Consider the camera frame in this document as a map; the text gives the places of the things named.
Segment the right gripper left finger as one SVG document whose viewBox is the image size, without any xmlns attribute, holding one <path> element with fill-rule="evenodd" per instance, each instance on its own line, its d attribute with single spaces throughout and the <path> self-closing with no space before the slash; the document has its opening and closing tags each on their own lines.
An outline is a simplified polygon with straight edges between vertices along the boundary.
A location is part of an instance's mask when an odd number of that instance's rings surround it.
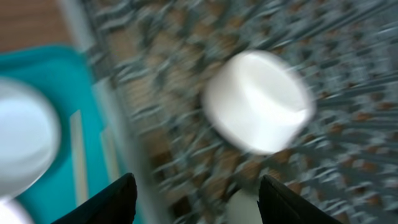
<svg viewBox="0 0 398 224">
<path fill-rule="evenodd" d="M 136 180 L 127 173 L 54 224 L 132 224 L 136 202 Z"/>
</svg>

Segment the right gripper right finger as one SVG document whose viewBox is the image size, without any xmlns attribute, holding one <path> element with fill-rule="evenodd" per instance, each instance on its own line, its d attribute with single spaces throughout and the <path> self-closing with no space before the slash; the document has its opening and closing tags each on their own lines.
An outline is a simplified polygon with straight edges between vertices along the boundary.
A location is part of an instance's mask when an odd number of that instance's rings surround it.
<svg viewBox="0 0 398 224">
<path fill-rule="evenodd" d="M 263 224 L 342 224 L 269 175 L 261 179 L 257 205 Z"/>
</svg>

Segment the small pink bowl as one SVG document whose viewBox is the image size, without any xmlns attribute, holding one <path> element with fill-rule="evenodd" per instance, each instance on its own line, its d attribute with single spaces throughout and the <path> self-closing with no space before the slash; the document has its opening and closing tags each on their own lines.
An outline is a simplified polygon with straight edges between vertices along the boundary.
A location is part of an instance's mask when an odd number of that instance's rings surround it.
<svg viewBox="0 0 398 224">
<path fill-rule="evenodd" d="M 26 209 L 16 200 L 1 202 L 1 224 L 34 224 Z"/>
</svg>

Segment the white cup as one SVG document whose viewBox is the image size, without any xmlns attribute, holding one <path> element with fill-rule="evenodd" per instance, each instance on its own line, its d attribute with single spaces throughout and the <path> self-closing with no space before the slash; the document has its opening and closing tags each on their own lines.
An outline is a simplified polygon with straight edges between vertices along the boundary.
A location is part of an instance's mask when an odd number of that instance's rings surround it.
<svg viewBox="0 0 398 224">
<path fill-rule="evenodd" d="M 206 118 L 224 139 L 258 155 L 287 148 L 317 109 L 298 71 L 261 50 L 229 59 L 207 82 L 201 103 Z"/>
</svg>

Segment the grey bowl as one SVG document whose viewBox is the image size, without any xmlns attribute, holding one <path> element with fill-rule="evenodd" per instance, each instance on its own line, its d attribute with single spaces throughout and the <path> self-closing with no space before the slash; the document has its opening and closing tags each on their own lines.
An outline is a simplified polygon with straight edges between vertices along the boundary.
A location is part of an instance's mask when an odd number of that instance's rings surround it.
<svg viewBox="0 0 398 224">
<path fill-rule="evenodd" d="M 23 82 L 1 78 L 1 200 L 32 186 L 49 169 L 61 143 L 58 114 Z"/>
</svg>

